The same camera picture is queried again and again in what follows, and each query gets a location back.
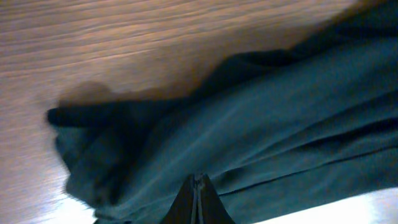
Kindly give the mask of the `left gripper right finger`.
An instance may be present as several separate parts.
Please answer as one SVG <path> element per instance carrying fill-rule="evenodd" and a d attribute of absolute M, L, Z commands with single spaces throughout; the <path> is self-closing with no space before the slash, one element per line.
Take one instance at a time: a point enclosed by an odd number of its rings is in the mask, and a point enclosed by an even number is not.
<path fill-rule="evenodd" d="M 196 223 L 235 224 L 206 174 L 196 176 Z"/>

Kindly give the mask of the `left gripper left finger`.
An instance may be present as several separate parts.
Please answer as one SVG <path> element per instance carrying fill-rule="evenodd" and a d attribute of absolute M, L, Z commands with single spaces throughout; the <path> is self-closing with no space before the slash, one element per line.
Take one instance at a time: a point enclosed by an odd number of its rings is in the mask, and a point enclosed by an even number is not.
<path fill-rule="evenodd" d="M 190 175 L 183 183 L 169 211 L 160 224 L 192 224 L 195 222 L 195 179 Z"/>

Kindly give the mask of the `black polo shirt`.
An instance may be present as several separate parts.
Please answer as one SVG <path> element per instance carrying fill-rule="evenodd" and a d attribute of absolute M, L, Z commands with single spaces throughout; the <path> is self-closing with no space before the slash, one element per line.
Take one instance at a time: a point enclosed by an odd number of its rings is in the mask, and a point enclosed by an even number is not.
<path fill-rule="evenodd" d="M 190 96 L 58 107 L 68 194 L 98 223 L 161 223 L 206 174 L 235 223 L 397 186 L 397 2 L 288 50 L 225 60 Z"/>

